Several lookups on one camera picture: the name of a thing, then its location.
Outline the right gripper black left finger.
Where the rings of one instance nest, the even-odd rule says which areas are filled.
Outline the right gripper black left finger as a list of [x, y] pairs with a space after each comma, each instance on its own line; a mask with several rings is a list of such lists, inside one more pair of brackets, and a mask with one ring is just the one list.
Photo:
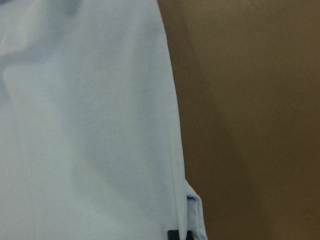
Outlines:
[[178, 230], [169, 230], [167, 232], [168, 240], [179, 240], [179, 231]]

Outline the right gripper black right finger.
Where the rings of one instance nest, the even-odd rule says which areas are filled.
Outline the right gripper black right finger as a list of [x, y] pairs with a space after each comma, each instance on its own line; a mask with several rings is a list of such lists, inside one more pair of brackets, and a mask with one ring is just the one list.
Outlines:
[[194, 240], [193, 232], [191, 230], [187, 231], [186, 240]]

